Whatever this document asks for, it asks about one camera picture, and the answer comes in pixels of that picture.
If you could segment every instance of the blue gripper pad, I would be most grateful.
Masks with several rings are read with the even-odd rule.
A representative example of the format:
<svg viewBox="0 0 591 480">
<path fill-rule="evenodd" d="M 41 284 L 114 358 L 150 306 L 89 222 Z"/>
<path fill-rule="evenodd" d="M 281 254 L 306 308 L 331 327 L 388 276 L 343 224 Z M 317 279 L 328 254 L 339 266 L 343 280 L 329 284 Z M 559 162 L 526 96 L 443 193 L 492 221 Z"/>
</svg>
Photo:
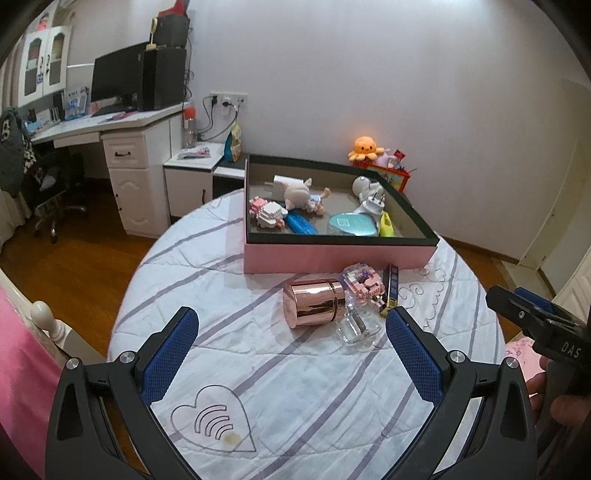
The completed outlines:
<svg viewBox="0 0 591 480">
<path fill-rule="evenodd" d="M 388 313 L 386 334 L 421 398 L 437 407 L 450 378 L 443 345 L 424 332 L 403 307 Z"/>
<path fill-rule="evenodd" d="M 164 398 L 198 332 L 197 313 L 181 307 L 166 327 L 139 349 L 135 380 L 146 406 Z"/>
<path fill-rule="evenodd" d="M 545 312 L 554 313 L 554 309 L 552 308 L 552 303 L 549 300 L 546 300 L 535 293 L 526 290 L 523 287 L 518 287 L 513 292 L 515 295 L 521 297 L 522 299 L 527 300 L 530 303 L 533 303 L 537 307 L 541 308 Z"/>
</svg>

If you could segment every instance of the glass cabinet door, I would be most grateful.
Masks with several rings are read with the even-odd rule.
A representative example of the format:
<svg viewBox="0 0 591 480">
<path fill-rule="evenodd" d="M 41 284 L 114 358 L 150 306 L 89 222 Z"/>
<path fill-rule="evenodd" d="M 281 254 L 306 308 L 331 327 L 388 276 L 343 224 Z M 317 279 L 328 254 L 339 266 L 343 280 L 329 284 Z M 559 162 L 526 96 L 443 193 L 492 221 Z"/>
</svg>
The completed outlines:
<svg viewBox="0 0 591 480">
<path fill-rule="evenodd" d="M 54 27 L 49 32 L 43 95 L 49 95 L 66 88 L 66 67 L 71 28 Z"/>
<path fill-rule="evenodd" d="M 22 49 L 21 71 L 18 86 L 18 105 L 23 106 L 43 95 L 45 75 L 45 46 L 47 32 L 27 35 Z"/>
</svg>

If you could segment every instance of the pink building block toy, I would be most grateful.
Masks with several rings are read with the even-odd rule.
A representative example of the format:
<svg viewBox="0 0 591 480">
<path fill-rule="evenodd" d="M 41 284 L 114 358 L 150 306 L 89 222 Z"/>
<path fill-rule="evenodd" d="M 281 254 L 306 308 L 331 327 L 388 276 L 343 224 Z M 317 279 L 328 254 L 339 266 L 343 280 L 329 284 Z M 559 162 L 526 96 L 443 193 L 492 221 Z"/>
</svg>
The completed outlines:
<svg viewBox="0 0 591 480">
<path fill-rule="evenodd" d="M 369 265 L 351 265 L 343 270 L 341 279 L 359 300 L 371 301 L 378 307 L 384 306 L 382 295 L 386 288 L 382 278 Z"/>
<path fill-rule="evenodd" d="M 288 214 L 287 210 L 277 202 L 269 202 L 259 197 L 249 201 L 248 212 L 262 228 L 285 227 L 284 218 Z"/>
</svg>

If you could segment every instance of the yellow toy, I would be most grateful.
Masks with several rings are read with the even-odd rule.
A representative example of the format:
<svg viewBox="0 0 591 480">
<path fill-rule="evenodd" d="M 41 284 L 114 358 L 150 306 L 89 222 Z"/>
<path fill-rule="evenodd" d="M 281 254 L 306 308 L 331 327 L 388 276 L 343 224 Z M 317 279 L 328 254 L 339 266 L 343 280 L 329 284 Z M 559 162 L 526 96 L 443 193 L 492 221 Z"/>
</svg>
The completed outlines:
<svg viewBox="0 0 591 480">
<path fill-rule="evenodd" d="M 353 151 L 349 153 L 350 161 L 377 160 L 378 155 L 383 155 L 386 150 L 378 148 L 371 137 L 359 137 L 355 140 Z"/>
<path fill-rule="evenodd" d="M 384 212 L 382 214 L 382 218 L 380 219 L 379 235 L 386 237 L 396 236 L 396 234 L 394 234 L 394 227 L 390 221 L 390 215 L 388 215 L 388 212 Z"/>
</svg>

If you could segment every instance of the black box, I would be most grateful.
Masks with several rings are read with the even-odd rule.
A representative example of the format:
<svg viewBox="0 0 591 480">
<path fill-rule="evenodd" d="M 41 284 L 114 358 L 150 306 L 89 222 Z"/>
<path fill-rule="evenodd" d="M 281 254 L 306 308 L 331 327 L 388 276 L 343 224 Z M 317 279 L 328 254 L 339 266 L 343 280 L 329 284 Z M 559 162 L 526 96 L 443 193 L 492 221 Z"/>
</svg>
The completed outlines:
<svg viewBox="0 0 591 480">
<path fill-rule="evenodd" d="M 184 48 L 159 48 L 142 53 L 140 111 L 161 110 L 184 100 L 186 61 Z"/>
<path fill-rule="evenodd" d="M 170 14 L 158 17 L 154 43 L 159 47 L 186 47 L 189 19 L 185 15 Z"/>
</svg>

